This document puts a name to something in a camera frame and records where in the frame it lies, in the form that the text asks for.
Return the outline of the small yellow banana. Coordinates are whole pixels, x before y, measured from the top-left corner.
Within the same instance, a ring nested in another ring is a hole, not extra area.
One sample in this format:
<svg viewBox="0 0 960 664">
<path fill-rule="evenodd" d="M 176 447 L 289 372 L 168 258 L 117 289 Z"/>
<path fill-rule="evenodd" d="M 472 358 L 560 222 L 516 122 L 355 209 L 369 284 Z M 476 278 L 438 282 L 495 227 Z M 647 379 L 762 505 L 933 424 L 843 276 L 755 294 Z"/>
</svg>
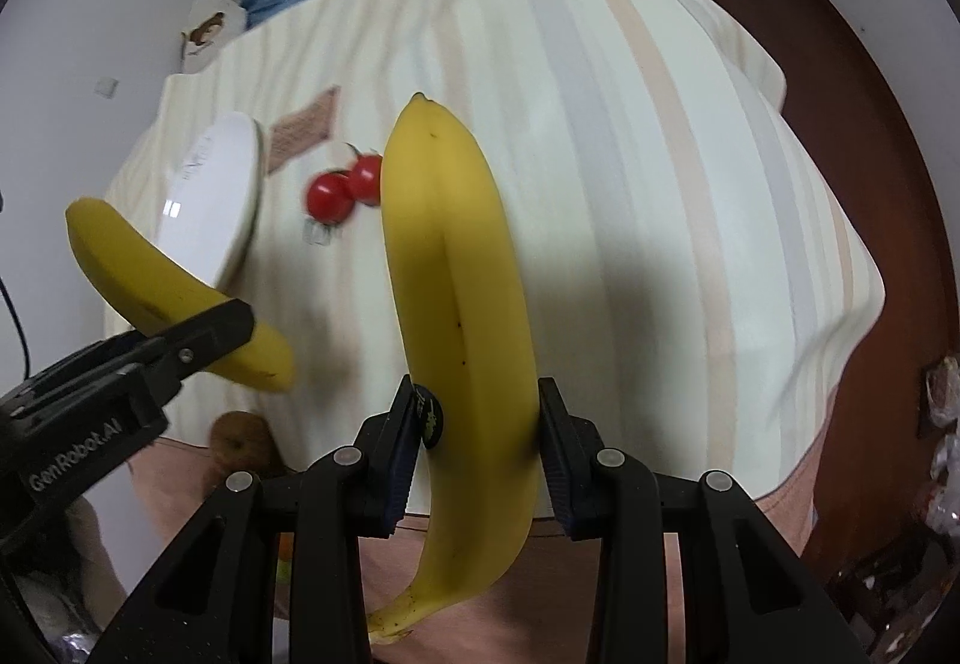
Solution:
<svg viewBox="0 0 960 664">
<path fill-rule="evenodd" d="M 146 337 L 229 298 L 172 262 L 103 199 L 81 198 L 65 210 L 76 264 L 112 310 Z M 295 381 L 295 355 L 277 329 L 259 321 L 252 339 L 203 371 L 281 393 Z"/>
</svg>

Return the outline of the dark red apple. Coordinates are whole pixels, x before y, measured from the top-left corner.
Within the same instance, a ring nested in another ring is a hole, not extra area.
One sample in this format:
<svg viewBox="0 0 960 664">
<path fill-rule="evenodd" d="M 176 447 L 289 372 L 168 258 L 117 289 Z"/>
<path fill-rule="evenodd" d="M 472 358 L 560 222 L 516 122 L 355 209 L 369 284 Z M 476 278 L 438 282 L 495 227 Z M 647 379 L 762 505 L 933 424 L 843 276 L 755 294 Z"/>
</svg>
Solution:
<svg viewBox="0 0 960 664">
<path fill-rule="evenodd" d="M 259 472 L 274 460 L 274 439 L 268 423 L 252 412 L 226 412 L 210 428 L 213 464 L 221 475 Z"/>
</svg>

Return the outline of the red cherry tomato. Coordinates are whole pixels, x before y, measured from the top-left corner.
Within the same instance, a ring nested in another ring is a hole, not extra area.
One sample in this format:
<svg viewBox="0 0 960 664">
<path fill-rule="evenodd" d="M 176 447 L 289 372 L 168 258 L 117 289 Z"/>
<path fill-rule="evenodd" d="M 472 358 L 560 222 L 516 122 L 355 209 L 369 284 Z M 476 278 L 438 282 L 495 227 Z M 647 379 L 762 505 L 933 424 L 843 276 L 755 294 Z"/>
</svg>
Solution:
<svg viewBox="0 0 960 664">
<path fill-rule="evenodd" d="M 355 209 L 347 171 L 324 171 L 306 187 L 304 207 L 309 219 L 324 226 L 342 225 Z"/>
<path fill-rule="evenodd" d="M 377 152 L 361 152 L 352 147 L 353 160 L 348 170 L 348 187 L 352 198 L 368 207 L 381 205 L 382 157 Z"/>
</svg>

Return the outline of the large yellow banana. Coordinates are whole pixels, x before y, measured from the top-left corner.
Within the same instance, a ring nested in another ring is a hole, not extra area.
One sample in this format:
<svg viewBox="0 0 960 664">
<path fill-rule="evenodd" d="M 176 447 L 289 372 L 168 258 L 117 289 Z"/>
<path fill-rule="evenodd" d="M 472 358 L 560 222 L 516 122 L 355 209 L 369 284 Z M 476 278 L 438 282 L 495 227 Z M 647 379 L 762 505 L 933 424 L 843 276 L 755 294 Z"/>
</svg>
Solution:
<svg viewBox="0 0 960 664">
<path fill-rule="evenodd" d="M 410 379 L 427 402 L 431 510 L 412 583 L 371 612 L 371 643 L 493 586 L 539 493 L 534 342 L 505 207 L 482 148 L 416 93 L 381 170 L 381 220 Z"/>
</svg>

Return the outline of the white ceramic plate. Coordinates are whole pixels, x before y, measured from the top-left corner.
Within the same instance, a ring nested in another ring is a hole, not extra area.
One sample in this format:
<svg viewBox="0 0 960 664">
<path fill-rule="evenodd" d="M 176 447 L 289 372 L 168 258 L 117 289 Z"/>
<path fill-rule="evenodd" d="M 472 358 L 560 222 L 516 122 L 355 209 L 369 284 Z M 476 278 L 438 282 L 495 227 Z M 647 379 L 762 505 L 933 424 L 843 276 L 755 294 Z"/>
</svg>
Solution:
<svg viewBox="0 0 960 664">
<path fill-rule="evenodd" d="M 238 111 L 221 116 L 174 171 L 153 244 L 192 276 L 223 290 L 251 238 L 262 178 L 256 121 Z"/>
</svg>

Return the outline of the brown blanket label patch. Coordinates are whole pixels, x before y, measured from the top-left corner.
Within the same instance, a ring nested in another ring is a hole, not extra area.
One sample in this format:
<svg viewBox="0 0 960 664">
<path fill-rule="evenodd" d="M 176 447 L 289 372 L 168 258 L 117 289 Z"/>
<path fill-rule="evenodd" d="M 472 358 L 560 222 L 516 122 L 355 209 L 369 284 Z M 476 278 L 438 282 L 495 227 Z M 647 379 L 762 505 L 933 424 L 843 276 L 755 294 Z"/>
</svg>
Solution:
<svg viewBox="0 0 960 664">
<path fill-rule="evenodd" d="M 268 131 L 267 173 L 334 137 L 340 87 L 325 88 L 304 108 L 283 116 Z"/>
</svg>

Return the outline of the striped cream blanket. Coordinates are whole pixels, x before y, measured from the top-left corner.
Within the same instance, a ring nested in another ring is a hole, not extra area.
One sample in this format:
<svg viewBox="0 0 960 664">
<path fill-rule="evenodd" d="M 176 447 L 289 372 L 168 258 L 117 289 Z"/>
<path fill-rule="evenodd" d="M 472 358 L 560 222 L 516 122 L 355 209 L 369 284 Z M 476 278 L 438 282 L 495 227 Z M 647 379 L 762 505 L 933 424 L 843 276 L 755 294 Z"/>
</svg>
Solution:
<svg viewBox="0 0 960 664">
<path fill-rule="evenodd" d="M 334 137 L 265 178 L 236 293 L 295 350 L 262 396 L 191 379 L 135 456 L 163 537 L 212 480 L 206 433 L 265 415 L 295 469 L 345 443 L 405 373 L 381 219 L 304 236 L 302 191 L 384 147 L 416 93 L 477 139 L 523 272 L 537 368 L 654 471 L 731 472 L 804 547 L 844 366 L 884 306 L 866 244 L 782 117 L 786 80 L 711 0 L 306 0 L 166 82 L 107 191 L 153 232 L 176 166 L 215 119 L 270 131 L 340 87 Z"/>
</svg>

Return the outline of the bear print pillow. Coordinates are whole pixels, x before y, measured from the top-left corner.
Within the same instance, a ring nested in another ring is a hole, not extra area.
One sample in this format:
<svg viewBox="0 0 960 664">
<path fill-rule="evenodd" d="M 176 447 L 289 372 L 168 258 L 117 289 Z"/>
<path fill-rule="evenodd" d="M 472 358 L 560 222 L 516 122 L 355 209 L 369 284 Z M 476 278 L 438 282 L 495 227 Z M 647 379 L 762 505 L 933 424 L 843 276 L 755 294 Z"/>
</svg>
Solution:
<svg viewBox="0 0 960 664">
<path fill-rule="evenodd" d="M 182 30 L 181 70 L 195 74 L 205 69 L 218 53 L 242 35 L 247 12 L 230 0 L 195 0 Z"/>
</svg>

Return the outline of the white wall socket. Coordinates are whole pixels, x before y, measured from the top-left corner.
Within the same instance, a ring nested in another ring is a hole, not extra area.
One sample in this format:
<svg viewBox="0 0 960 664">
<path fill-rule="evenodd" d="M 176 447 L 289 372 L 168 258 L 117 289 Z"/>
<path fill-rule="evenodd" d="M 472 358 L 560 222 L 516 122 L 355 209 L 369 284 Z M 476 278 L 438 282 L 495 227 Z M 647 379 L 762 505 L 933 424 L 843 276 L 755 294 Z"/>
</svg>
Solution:
<svg viewBox="0 0 960 664">
<path fill-rule="evenodd" d="M 112 98 L 114 97 L 114 93 L 116 93 L 117 85 L 119 85 L 119 82 L 117 82 L 116 79 L 112 79 L 112 77 L 103 77 L 96 82 L 96 85 L 94 85 L 94 93 L 99 95 L 99 97 Z"/>
</svg>

